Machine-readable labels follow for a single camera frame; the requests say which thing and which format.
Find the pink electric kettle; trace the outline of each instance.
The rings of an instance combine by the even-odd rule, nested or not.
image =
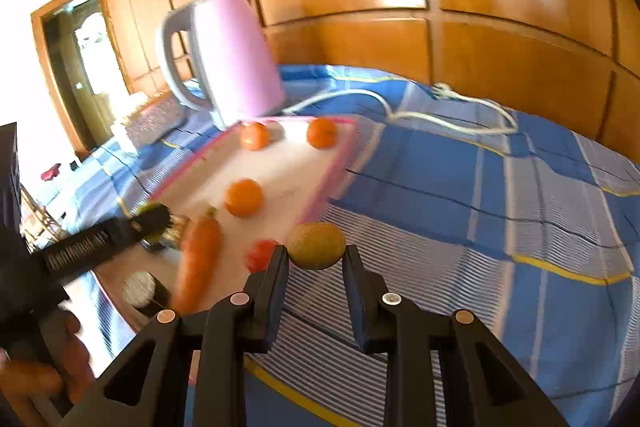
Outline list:
[[[191,63],[205,98],[180,80],[172,35],[189,34]],[[246,0],[196,0],[170,12],[158,31],[158,62],[181,103],[208,110],[220,129],[278,112],[285,94],[262,28]]]

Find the tray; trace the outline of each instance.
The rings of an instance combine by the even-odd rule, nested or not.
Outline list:
[[[255,152],[240,147],[242,123],[238,123],[212,139],[152,195],[173,214],[186,214],[191,219],[201,216],[210,204],[218,209],[223,248],[202,309],[242,289],[249,276],[244,253],[256,240],[284,243],[290,229],[321,215],[350,158],[356,122],[332,118],[338,127],[338,142],[331,149],[316,150],[306,143],[311,120],[298,116],[260,119],[269,129],[271,144]],[[248,219],[231,216],[222,204],[226,187],[241,178],[255,180],[264,192],[263,208]],[[146,270],[171,290],[179,260],[177,250],[151,254],[136,245],[99,266],[95,274],[114,307],[134,331],[139,331],[148,318],[122,299],[124,280],[130,273]]]

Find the kettle handle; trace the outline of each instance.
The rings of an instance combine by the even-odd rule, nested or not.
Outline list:
[[[166,78],[169,87],[171,87],[176,98],[180,100],[180,103],[196,110],[214,111],[215,108],[212,100],[196,96],[190,92],[189,89],[184,87],[184,84],[180,80],[180,74],[178,74],[178,68],[175,66],[171,38],[175,32],[179,31],[190,32],[191,37],[191,32],[193,30],[191,28],[191,9],[191,5],[187,5],[169,12],[160,24],[156,40],[158,63],[162,73],[164,73],[164,77]],[[197,55],[197,53],[197,49],[192,45],[191,57],[200,58],[194,56]],[[200,73],[197,72],[197,69],[198,68],[196,67],[196,75],[198,77],[198,82],[202,87],[203,84],[206,84],[206,79],[200,78]],[[203,92],[210,96],[209,89],[203,89]]]

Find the tangerine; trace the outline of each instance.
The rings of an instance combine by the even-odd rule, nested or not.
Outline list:
[[[329,149],[338,139],[338,128],[329,118],[316,118],[306,130],[306,141],[316,149]]]
[[[225,208],[236,217],[253,216],[262,208],[262,188],[253,180],[244,178],[226,189]]]
[[[250,151],[264,149],[269,144],[269,130],[260,122],[250,123],[240,132],[240,145]]]

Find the carrot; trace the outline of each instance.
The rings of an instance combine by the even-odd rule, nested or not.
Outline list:
[[[187,230],[182,240],[182,258],[170,307],[180,315],[199,311],[222,245],[222,229],[216,210],[209,207],[204,216]]]

